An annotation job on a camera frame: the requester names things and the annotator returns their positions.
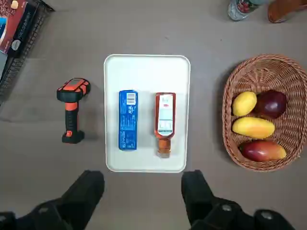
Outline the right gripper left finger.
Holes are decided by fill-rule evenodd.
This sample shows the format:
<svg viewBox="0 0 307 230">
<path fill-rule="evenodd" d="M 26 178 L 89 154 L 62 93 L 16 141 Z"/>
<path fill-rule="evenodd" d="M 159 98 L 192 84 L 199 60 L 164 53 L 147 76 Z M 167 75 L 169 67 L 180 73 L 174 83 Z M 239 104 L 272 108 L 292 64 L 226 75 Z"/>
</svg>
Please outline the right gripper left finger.
<svg viewBox="0 0 307 230">
<path fill-rule="evenodd" d="M 17 218 L 11 211 L 0 213 L 2 230 L 84 230 L 103 196 L 104 176 L 84 171 L 59 198 L 36 206 Z"/>
</svg>

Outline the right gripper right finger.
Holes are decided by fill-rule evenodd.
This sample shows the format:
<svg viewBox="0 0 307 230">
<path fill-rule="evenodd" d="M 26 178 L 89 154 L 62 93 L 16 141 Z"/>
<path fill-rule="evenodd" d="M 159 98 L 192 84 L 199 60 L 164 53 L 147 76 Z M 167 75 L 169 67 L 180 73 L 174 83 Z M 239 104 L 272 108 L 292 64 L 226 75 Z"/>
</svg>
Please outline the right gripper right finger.
<svg viewBox="0 0 307 230">
<path fill-rule="evenodd" d="M 258 209 L 245 213 L 231 200 L 216 197 L 200 170 L 184 172 L 181 192 L 191 230 L 293 230 L 278 212 Z"/>
</svg>

